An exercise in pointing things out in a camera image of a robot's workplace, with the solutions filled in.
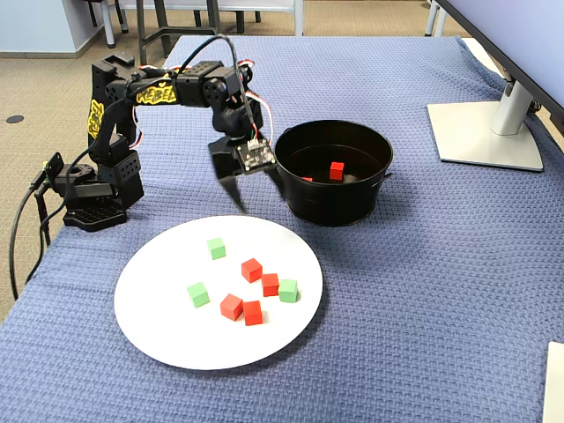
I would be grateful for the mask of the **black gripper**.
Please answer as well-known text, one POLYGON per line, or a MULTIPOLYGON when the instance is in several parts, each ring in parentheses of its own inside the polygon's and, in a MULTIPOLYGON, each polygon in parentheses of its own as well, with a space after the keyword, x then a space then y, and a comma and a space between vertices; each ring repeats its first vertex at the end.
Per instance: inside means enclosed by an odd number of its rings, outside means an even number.
MULTIPOLYGON (((233 200, 239 212, 246 214, 247 209, 241 199, 236 177, 243 174, 243 167, 236 153, 237 144, 230 137, 222 137, 210 143, 210 155, 219 184, 233 200)), ((286 197, 284 182, 276 167, 268 167, 264 172, 277 187, 281 198, 286 197)))

